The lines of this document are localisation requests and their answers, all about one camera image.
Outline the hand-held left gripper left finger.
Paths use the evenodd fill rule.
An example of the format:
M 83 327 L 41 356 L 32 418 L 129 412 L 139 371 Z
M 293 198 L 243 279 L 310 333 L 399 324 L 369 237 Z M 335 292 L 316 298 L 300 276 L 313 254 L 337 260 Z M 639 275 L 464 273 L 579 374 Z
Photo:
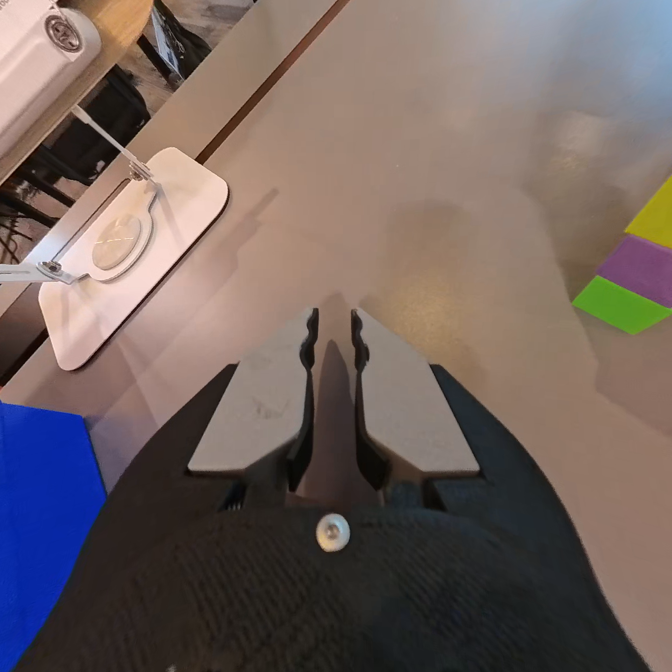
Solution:
M 313 455 L 318 324 L 318 308 L 306 308 L 240 360 L 189 460 L 191 474 L 250 483 L 269 473 L 277 487 L 297 490 Z

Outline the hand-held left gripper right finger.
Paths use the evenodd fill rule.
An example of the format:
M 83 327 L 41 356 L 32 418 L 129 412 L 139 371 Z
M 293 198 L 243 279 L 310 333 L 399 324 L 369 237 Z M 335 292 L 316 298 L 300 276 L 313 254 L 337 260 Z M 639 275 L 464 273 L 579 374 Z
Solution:
M 375 490 L 471 478 L 481 469 L 429 362 L 361 308 L 351 311 L 356 459 Z

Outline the green foam cube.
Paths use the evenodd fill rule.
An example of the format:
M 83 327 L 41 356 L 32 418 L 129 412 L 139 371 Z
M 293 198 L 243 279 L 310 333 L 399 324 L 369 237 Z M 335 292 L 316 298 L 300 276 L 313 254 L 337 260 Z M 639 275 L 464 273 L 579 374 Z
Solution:
M 572 305 L 620 331 L 636 335 L 664 321 L 671 309 L 596 275 Z

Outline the purple foam cube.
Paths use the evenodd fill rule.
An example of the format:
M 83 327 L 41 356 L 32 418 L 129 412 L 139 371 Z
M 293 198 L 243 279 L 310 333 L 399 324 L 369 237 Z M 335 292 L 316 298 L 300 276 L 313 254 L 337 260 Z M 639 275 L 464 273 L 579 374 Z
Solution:
M 627 234 L 596 275 L 671 308 L 671 248 Z

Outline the yellow foam cube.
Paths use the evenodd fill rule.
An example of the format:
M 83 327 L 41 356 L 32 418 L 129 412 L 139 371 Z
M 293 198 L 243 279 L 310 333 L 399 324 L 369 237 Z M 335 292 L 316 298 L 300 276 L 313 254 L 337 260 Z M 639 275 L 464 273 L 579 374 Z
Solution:
M 625 232 L 671 249 L 671 176 L 635 215 Z

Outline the white document stand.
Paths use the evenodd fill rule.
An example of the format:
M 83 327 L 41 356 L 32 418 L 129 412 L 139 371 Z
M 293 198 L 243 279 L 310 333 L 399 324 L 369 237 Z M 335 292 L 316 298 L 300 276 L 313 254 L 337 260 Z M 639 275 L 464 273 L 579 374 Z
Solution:
M 101 63 L 103 29 L 57 1 L 1 2 L 1 180 L 71 113 L 127 160 L 128 183 L 53 259 L 1 265 L 1 284 L 37 284 L 56 362 L 85 365 L 223 214 L 225 180 L 175 147 L 138 159 L 80 100 Z

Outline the blue plastic bin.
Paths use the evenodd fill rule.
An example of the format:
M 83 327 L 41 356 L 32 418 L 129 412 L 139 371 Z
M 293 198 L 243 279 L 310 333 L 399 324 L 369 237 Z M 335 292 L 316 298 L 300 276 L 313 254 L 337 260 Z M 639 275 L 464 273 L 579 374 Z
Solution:
M 81 416 L 1 404 L 1 670 L 46 622 L 106 499 Z

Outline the black office chair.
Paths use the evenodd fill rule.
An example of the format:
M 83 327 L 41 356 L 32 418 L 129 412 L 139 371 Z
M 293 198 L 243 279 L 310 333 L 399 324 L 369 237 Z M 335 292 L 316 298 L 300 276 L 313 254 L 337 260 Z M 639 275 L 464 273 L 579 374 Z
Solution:
M 151 119 L 130 72 L 113 66 L 79 105 L 115 141 L 126 146 Z M 59 217 L 39 209 L 33 200 L 46 197 L 69 210 L 76 197 L 57 184 L 88 188 L 120 151 L 84 122 L 69 116 L 1 184 L 1 263 L 18 264 L 50 231 Z

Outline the black box white label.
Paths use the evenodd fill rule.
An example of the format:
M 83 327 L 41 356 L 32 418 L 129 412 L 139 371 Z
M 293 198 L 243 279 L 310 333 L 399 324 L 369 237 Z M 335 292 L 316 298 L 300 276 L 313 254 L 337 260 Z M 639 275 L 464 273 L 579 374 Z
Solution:
M 177 81 L 188 79 L 212 52 L 212 48 L 183 26 L 162 1 L 153 2 L 150 16 L 159 56 Z

